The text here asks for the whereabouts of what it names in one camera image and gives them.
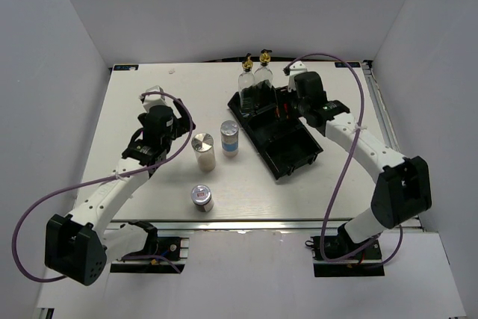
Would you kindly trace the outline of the red-lid brown sauce jar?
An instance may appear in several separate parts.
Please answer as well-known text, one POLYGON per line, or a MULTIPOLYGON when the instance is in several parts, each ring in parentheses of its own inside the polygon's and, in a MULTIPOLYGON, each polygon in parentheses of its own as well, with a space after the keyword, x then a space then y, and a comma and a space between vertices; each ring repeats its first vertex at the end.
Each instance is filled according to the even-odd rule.
POLYGON ((276 100, 276 118, 279 121, 296 118, 293 102, 290 99, 281 98, 276 100))

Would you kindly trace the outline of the silver-lid white powder jar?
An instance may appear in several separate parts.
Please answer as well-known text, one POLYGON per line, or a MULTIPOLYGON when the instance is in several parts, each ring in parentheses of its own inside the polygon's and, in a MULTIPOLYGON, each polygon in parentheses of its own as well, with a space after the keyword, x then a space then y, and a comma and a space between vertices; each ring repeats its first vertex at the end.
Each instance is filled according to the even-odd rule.
POLYGON ((216 167, 213 137, 208 133, 198 133, 192 138, 191 146, 200 170, 212 171, 216 167))

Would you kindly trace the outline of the dark sauce glass bottle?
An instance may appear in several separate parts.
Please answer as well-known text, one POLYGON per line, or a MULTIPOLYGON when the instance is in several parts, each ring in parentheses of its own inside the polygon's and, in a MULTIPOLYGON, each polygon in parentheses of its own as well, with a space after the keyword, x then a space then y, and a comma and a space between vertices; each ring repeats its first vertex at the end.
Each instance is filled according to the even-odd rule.
POLYGON ((257 106, 261 107, 267 100, 269 96, 272 82, 273 82, 273 73, 270 70, 269 63, 271 61, 270 53, 272 51, 269 49, 262 49, 259 56, 260 66, 255 71, 255 87, 257 90, 257 106))

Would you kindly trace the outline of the clear glass oil bottle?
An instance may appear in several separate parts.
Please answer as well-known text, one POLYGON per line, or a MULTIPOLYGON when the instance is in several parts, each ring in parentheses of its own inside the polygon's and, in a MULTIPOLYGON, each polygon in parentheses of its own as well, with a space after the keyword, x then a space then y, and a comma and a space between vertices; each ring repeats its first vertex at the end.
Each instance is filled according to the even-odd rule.
POLYGON ((243 72, 238 77, 240 111, 244 116, 249 116, 255 107, 255 76, 252 68, 251 54, 247 53, 242 61, 243 72))

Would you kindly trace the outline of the blue-label spice shaker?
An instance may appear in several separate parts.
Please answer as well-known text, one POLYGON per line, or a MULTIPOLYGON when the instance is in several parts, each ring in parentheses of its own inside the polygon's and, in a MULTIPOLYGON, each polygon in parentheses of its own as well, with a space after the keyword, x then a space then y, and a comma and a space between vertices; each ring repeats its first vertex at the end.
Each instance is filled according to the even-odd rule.
POLYGON ((226 120, 220 126, 221 146, 225 156, 234 157, 238 153, 239 126, 233 120, 226 120))

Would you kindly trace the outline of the silver-lid dark spice jar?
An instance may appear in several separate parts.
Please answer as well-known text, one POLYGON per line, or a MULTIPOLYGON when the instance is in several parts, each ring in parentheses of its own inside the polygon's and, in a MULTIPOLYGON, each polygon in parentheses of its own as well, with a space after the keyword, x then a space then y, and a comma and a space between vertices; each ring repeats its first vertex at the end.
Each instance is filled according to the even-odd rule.
POLYGON ((198 211, 209 212, 214 207, 212 192, 207 185, 195 186, 191 190, 190 198, 198 211))

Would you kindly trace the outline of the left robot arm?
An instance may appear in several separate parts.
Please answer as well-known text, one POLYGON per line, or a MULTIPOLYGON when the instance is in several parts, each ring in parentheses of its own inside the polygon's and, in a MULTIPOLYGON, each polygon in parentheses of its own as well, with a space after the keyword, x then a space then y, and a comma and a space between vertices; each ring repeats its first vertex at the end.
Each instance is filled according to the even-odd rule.
POLYGON ((82 285, 93 284, 105 266, 129 256, 151 258, 158 252, 158 231, 148 222, 129 221, 107 227, 134 192, 162 165, 174 140, 191 135, 195 125, 182 100, 169 106, 167 95, 153 91, 140 99, 145 108, 141 127, 131 136, 109 179, 67 215, 54 215, 46 225, 45 265, 82 285))

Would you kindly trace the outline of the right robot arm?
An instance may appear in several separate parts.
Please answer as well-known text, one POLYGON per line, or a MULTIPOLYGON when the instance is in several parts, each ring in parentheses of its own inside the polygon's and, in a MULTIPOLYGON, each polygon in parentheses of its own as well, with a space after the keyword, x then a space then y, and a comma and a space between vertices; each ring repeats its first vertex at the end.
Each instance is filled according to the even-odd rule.
POLYGON ((289 69, 286 75, 288 113, 338 144, 348 154, 346 162, 356 160, 375 184, 369 208, 338 231, 342 256, 355 258, 372 237, 431 208, 429 168, 422 157, 407 158, 360 126, 347 106, 328 100, 317 72, 289 69))

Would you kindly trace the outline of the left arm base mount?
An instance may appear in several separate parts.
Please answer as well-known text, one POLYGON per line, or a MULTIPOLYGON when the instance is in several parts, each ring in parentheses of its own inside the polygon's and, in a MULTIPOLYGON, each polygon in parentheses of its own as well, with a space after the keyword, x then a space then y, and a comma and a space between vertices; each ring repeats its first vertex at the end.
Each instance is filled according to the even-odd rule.
POLYGON ((128 222, 147 234, 146 243, 137 252, 128 253, 111 264, 111 273, 180 274, 188 257, 189 238, 161 234, 151 223, 128 222))

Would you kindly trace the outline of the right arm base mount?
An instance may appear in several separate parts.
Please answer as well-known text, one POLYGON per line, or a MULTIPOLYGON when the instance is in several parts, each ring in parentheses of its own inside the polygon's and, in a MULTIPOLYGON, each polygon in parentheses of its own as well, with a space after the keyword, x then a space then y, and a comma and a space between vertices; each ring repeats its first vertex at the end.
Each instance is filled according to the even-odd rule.
POLYGON ((385 275, 382 252, 378 237, 355 244, 349 239, 344 225, 335 235, 325 235, 323 245, 320 236, 305 241, 313 258, 314 276, 316 278, 353 278, 381 277, 385 275))

